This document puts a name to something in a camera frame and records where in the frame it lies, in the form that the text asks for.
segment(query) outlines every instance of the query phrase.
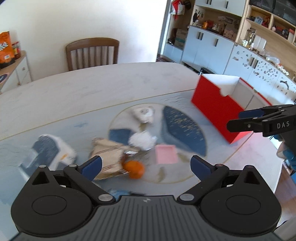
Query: pink sticky note pad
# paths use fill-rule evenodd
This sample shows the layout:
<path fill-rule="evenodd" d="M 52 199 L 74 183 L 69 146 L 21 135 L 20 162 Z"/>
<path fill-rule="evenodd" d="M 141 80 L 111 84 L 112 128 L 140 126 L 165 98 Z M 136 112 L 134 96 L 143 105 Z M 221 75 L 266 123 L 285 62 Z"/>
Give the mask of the pink sticky note pad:
<path fill-rule="evenodd" d="M 178 162 L 178 155 L 175 145 L 156 145 L 155 154 L 157 164 L 174 164 Z"/>

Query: gray ribbed plate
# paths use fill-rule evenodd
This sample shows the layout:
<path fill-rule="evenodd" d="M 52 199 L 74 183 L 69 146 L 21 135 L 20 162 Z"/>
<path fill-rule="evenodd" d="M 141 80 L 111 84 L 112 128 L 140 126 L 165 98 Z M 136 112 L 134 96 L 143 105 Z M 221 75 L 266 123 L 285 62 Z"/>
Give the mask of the gray ribbed plate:
<path fill-rule="evenodd" d="M 97 209 L 82 228 L 54 238 L 24 233 L 14 241 L 280 241 L 274 234 L 241 238 L 212 228 L 194 206 L 178 204 L 173 196 L 123 196 Z"/>

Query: chair backrest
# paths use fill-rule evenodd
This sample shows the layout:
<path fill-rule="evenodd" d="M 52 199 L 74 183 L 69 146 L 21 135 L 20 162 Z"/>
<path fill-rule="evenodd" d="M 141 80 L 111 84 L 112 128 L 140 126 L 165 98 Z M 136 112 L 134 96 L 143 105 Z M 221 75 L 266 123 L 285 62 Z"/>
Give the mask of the chair backrest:
<path fill-rule="evenodd" d="M 118 47 L 119 41 L 111 38 L 89 38 L 74 41 L 66 46 L 68 69 L 72 71 L 110 63 L 116 64 Z"/>

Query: orange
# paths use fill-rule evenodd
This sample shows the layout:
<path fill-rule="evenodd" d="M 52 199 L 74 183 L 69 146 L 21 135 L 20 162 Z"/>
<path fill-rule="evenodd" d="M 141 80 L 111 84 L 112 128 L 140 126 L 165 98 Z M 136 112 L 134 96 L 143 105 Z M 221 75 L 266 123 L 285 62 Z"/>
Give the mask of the orange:
<path fill-rule="evenodd" d="M 122 164 L 124 170 L 129 172 L 129 177 L 132 179 L 139 179 L 143 176 L 145 172 L 145 166 L 136 160 L 131 160 L 124 162 Z"/>

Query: red box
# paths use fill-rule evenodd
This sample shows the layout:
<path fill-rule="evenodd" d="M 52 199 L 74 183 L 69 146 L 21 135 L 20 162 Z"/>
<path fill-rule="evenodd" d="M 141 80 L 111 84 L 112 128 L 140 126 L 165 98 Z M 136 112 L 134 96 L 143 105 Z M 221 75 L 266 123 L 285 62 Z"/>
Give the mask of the red box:
<path fill-rule="evenodd" d="M 242 78 L 218 74 L 201 75 L 191 101 L 230 144 L 250 132 L 229 132 L 229 120 L 238 119 L 241 111 L 271 105 Z"/>

